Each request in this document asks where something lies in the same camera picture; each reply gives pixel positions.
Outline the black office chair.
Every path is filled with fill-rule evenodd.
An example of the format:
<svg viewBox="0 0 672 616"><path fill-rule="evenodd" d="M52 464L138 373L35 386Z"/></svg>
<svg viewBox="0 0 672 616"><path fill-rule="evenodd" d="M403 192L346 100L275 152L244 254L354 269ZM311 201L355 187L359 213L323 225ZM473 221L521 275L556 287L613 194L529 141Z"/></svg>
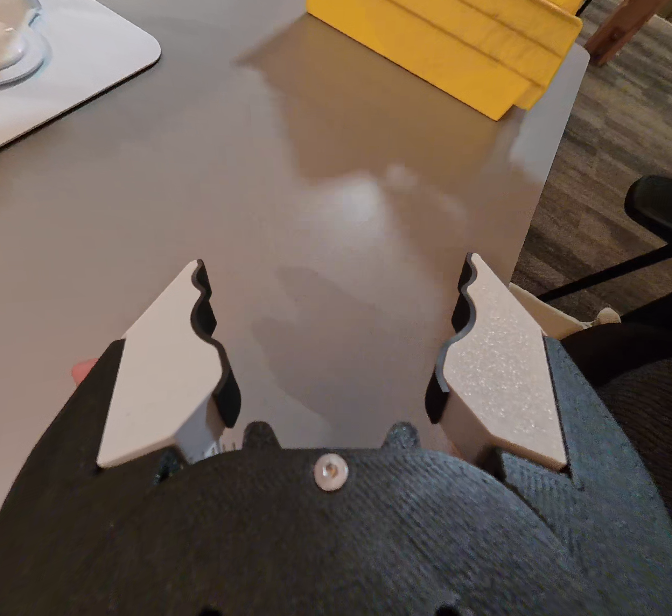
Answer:
<svg viewBox="0 0 672 616"><path fill-rule="evenodd" d="M542 293L537 296L540 301L548 303L564 298L671 259L671 178L662 175L644 175L636 180L626 193L624 211L631 220L665 244L633 259Z"/></svg>

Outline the person's black sweater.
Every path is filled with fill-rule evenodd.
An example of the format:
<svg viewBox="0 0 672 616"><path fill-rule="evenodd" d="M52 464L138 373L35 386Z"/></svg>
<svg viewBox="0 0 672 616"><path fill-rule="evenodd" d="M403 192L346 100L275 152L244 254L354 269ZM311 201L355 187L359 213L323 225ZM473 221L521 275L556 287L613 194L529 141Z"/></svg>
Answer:
<svg viewBox="0 0 672 616"><path fill-rule="evenodd" d="M561 340L641 457L671 511L671 307L643 307L619 323Z"/></svg>

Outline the white document stand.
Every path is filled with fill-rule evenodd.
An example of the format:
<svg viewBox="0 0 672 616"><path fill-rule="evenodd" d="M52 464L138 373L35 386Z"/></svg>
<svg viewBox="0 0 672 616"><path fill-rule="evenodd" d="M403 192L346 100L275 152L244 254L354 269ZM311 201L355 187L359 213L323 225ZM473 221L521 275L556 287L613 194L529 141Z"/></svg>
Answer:
<svg viewBox="0 0 672 616"><path fill-rule="evenodd" d="M160 57L154 37L96 0L1 0L1 148Z"/></svg>

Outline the grey desk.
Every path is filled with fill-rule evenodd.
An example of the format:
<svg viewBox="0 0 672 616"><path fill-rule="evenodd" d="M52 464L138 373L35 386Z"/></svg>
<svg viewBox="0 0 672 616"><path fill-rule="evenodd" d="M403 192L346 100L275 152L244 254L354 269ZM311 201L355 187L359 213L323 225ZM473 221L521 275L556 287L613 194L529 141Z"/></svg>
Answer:
<svg viewBox="0 0 672 616"><path fill-rule="evenodd" d="M494 122L305 14L305 0L97 0L147 72L1 151L1 499L101 355L203 259L239 426L448 452L424 396L467 253L505 282L587 67Z"/></svg>

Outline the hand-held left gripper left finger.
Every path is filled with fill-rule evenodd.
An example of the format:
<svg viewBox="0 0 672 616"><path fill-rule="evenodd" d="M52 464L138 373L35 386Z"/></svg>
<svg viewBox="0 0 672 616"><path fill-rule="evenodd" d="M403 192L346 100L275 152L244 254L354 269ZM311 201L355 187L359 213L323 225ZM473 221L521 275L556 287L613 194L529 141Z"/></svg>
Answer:
<svg viewBox="0 0 672 616"><path fill-rule="evenodd" d="M101 443L100 468L160 449L187 463L241 448L242 399L223 345L206 266L196 259L127 330Z"/></svg>

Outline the wooden table leg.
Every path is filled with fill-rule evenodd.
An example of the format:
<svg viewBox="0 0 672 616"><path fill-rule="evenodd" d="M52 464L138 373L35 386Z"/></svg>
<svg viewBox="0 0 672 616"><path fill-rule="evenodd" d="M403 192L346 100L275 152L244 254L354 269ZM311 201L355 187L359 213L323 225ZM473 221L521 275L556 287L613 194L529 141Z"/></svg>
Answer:
<svg viewBox="0 0 672 616"><path fill-rule="evenodd" d="M605 65L670 0L624 0L584 45L590 63Z"/></svg>

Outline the yellow plastic bin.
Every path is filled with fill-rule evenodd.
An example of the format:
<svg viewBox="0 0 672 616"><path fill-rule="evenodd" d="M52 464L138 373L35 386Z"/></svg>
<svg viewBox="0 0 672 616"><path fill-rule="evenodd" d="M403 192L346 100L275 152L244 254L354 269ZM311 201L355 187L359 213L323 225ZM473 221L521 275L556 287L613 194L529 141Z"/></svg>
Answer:
<svg viewBox="0 0 672 616"><path fill-rule="evenodd" d="M531 110L583 0L306 0L307 12L484 116Z"/></svg>

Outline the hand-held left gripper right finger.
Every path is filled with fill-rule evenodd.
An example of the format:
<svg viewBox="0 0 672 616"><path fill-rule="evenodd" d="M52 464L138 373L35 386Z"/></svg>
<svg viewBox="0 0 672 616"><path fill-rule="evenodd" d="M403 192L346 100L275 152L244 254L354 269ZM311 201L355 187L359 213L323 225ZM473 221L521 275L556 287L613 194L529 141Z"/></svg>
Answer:
<svg viewBox="0 0 672 616"><path fill-rule="evenodd" d="M565 469L546 335L477 253L466 255L451 323L425 392L430 423L475 466L500 449Z"/></svg>

